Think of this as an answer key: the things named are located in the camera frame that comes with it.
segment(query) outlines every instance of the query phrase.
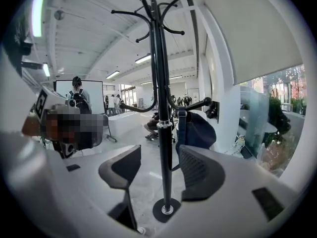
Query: projector screen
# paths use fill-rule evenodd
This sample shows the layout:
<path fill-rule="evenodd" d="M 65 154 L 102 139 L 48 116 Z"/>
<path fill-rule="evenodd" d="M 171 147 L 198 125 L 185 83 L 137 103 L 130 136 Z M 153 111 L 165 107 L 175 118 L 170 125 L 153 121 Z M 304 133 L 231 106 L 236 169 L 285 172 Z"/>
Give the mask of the projector screen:
<path fill-rule="evenodd" d="M 104 94 L 102 81 L 82 80 L 81 89 L 86 90 L 90 96 L 90 105 L 93 114 L 105 113 Z M 73 90 L 72 80 L 57 80 L 55 91 L 62 96 L 69 97 L 69 91 Z"/>

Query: black bag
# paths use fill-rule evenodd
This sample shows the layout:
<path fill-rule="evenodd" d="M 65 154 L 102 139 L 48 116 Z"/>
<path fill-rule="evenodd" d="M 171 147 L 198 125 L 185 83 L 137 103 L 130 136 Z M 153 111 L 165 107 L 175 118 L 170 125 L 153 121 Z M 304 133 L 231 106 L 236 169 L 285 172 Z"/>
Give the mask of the black bag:
<path fill-rule="evenodd" d="M 91 108 L 82 94 L 83 89 L 79 90 L 79 93 L 73 93 L 72 91 L 69 92 L 70 98 L 76 101 L 76 107 L 79 108 L 81 114 L 91 114 Z"/>
<path fill-rule="evenodd" d="M 180 145 L 196 146 L 209 149 L 217 140 L 214 128 L 199 114 L 186 112 L 185 107 L 180 107 L 178 111 L 178 141 L 176 152 L 179 157 Z"/>

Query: window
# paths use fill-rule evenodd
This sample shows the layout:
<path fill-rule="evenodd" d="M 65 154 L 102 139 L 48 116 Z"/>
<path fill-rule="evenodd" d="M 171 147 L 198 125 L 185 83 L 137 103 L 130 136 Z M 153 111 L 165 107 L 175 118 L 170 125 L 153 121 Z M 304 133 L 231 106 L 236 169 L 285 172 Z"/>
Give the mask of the window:
<path fill-rule="evenodd" d="M 280 176 L 300 139 L 307 107 L 304 65 L 240 84 L 241 106 L 237 136 L 246 149 Z"/>
<path fill-rule="evenodd" d="M 137 93 L 133 85 L 121 85 L 121 98 L 125 104 L 131 106 L 137 103 Z"/>
<path fill-rule="evenodd" d="M 133 89 L 132 92 L 133 92 L 133 103 L 137 103 L 137 90 Z"/>
<path fill-rule="evenodd" d="M 115 94 L 114 85 L 103 85 L 104 97 Z"/>

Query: white board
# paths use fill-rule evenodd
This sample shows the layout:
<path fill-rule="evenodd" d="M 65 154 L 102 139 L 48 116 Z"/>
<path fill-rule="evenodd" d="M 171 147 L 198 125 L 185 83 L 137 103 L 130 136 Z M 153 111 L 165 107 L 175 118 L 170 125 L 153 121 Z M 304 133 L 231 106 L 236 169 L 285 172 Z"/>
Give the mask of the white board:
<path fill-rule="evenodd" d="M 192 103 L 199 102 L 199 89 L 187 89 L 187 95 L 192 98 Z"/>
<path fill-rule="evenodd" d="M 90 95 L 90 105 L 93 114 L 103 114 L 104 108 L 104 95 L 102 81 L 89 81 L 82 80 L 81 88 L 86 90 Z M 69 96 L 69 91 L 73 90 L 72 80 L 57 80 L 56 92 L 66 97 Z"/>

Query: white column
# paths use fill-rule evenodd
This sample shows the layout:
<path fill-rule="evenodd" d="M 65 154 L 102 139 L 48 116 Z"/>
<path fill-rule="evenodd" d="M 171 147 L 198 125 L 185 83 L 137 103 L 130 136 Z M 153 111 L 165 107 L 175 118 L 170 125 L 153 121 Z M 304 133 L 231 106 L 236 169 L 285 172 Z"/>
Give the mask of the white column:
<path fill-rule="evenodd" d="M 223 153 L 235 142 L 240 117 L 240 86 L 233 85 L 233 70 L 231 58 L 222 32 L 205 5 L 196 9 L 203 26 L 208 34 L 211 51 L 200 60 L 202 66 L 208 65 L 211 83 L 213 84 L 213 98 L 219 102 L 219 122 L 211 119 L 210 124 L 216 131 L 217 140 L 212 149 Z"/>
<path fill-rule="evenodd" d="M 211 98 L 211 79 L 206 56 L 200 54 L 199 57 L 199 71 L 198 71 L 198 85 L 199 85 L 199 100 L 202 101 L 205 97 Z M 208 107 L 203 107 L 203 111 L 207 111 Z"/>

